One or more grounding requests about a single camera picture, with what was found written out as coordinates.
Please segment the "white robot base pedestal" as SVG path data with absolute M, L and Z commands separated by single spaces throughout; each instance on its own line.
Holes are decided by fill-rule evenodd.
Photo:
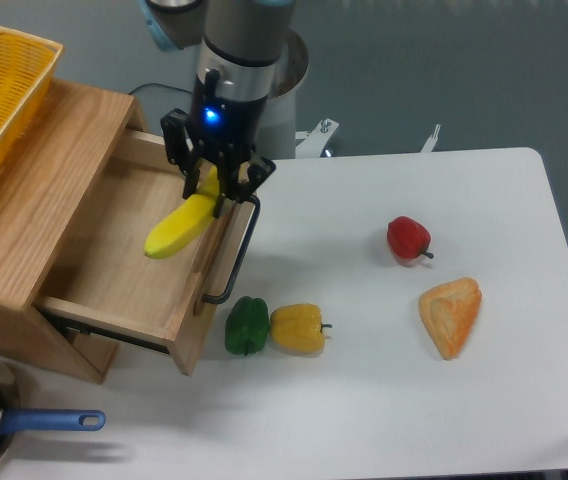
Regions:
M 275 64 L 271 91 L 255 138 L 257 152 L 270 160 L 331 156 L 327 148 L 339 123 L 322 119 L 312 130 L 297 130 L 297 94 L 309 70 L 309 54 L 303 39 L 287 32 L 282 54 Z

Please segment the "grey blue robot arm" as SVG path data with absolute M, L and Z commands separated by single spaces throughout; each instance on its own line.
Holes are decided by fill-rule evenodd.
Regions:
M 249 200 L 274 172 L 255 137 L 285 47 L 292 1 L 143 1 L 140 8 L 162 50 L 198 46 L 189 111 L 174 109 L 160 126 L 168 161 L 195 194 L 203 162 L 215 166 L 214 217 Z

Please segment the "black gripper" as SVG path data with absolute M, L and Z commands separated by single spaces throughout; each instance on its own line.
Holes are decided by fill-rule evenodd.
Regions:
M 160 120 L 168 161 L 184 176 L 182 197 L 198 188 L 202 159 L 216 164 L 219 193 L 213 217 L 228 203 L 241 204 L 275 172 L 276 164 L 251 153 L 268 91 L 255 86 L 257 69 L 237 82 L 227 68 L 206 68 L 195 80 L 188 112 L 174 109 Z

